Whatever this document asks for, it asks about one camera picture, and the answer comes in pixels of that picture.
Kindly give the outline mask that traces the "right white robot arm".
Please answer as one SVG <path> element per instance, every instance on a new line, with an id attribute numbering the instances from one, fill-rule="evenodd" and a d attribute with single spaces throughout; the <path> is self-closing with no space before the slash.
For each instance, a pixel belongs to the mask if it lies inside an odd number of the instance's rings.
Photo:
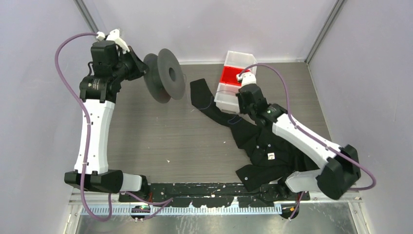
<path id="1" fill-rule="evenodd" d="M 248 84 L 236 94 L 242 114 L 273 135 L 294 145 L 318 167 L 316 170 L 293 172 L 278 186 L 278 194 L 291 200 L 298 192 L 322 192 L 330 199 L 340 199 L 361 177 L 357 166 L 358 152 L 348 144 L 332 143 L 300 124 L 278 104 L 267 103 L 260 87 Z"/>

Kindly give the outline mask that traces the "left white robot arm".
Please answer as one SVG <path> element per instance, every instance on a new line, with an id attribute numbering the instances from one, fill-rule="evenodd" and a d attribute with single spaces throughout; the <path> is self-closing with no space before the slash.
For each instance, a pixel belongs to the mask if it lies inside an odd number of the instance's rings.
<path id="1" fill-rule="evenodd" d="M 102 40 L 91 46 L 89 74 L 79 84 L 77 96 L 82 108 L 79 156 L 64 181 L 89 192 L 115 194 L 128 191 L 138 202 L 149 197 L 144 175 L 110 169 L 107 160 L 111 119 L 121 82 L 142 77 L 148 66 L 133 49 L 118 39 Z"/>

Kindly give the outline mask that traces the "dark grey cable spool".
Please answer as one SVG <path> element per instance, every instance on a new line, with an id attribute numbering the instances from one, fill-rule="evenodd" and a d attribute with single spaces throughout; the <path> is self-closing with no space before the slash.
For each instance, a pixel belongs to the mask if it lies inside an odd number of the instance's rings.
<path id="1" fill-rule="evenodd" d="M 180 100 L 186 90 L 186 82 L 180 63 L 174 53 L 161 49 L 158 55 L 150 53 L 144 58 L 149 70 L 144 74 L 144 81 L 151 96 L 159 103 L 171 99 Z"/>

